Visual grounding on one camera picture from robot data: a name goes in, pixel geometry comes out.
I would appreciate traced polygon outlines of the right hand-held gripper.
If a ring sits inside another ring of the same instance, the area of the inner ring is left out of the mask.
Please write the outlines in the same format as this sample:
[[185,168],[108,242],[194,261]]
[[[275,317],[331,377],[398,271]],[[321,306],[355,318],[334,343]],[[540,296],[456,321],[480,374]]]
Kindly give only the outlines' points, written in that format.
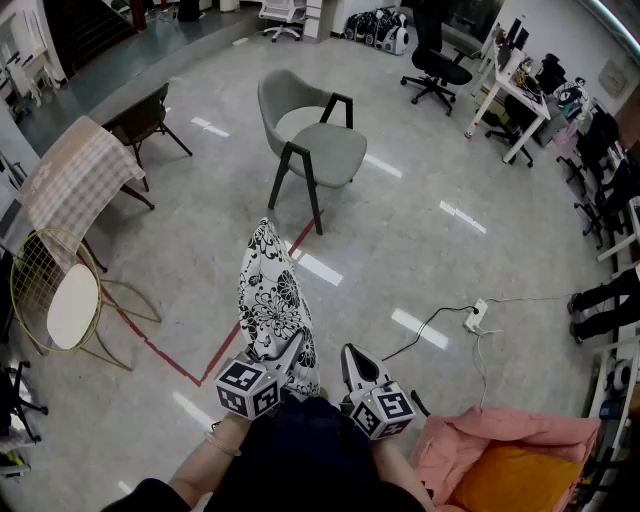
[[[344,397],[341,410],[370,441],[402,433],[416,416],[406,393],[391,381],[385,363],[370,351],[345,344],[341,369],[351,392]],[[361,387],[373,388],[357,390]]]

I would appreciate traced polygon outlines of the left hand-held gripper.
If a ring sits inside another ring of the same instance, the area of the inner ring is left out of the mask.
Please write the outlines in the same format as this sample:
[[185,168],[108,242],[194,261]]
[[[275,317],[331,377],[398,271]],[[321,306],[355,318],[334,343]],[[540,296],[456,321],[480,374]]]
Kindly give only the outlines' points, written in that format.
[[296,331],[277,356],[258,356],[246,349],[227,359],[214,380],[220,405],[243,418],[258,418],[279,405],[303,334],[302,329]]

